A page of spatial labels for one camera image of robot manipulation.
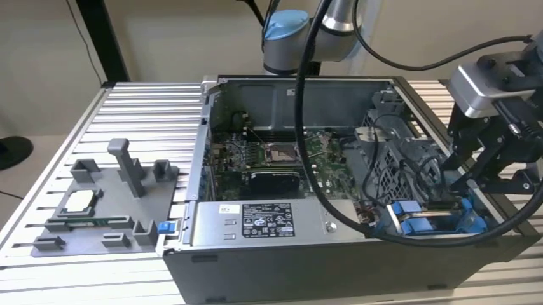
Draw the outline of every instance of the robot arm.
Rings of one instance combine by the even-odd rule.
[[[353,3],[355,0],[336,0],[329,6],[315,43],[313,61],[341,61],[356,47],[351,20]],[[296,73],[309,22],[305,11],[283,10],[271,16],[263,46],[264,70],[268,73]]]

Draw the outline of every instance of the black stand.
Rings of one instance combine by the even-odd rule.
[[[0,170],[21,163],[33,150],[29,139],[23,137],[7,137],[0,139]]]

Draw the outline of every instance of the screw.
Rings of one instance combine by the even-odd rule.
[[[337,230],[337,225],[333,222],[328,221],[324,223],[324,225],[325,225],[325,231],[328,233],[333,233]]]
[[[493,66],[495,66],[495,63],[496,63],[496,61],[495,61],[493,58],[492,58],[492,59],[488,59],[488,61],[485,62],[485,67],[487,67],[488,69],[492,69]]]

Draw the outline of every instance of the sticker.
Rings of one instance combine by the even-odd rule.
[[[239,205],[219,205],[220,214],[239,214]]]
[[[295,219],[289,203],[243,205],[244,238],[293,237]]]

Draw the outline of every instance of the floor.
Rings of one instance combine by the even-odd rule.
[[[67,135],[41,135],[27,138],[33,143],[31,156],[17,166],[0,171],[0,191],[21,197],[28,193]],[[3,228],[20,202],[20,199],[0,194],[0,228]]]

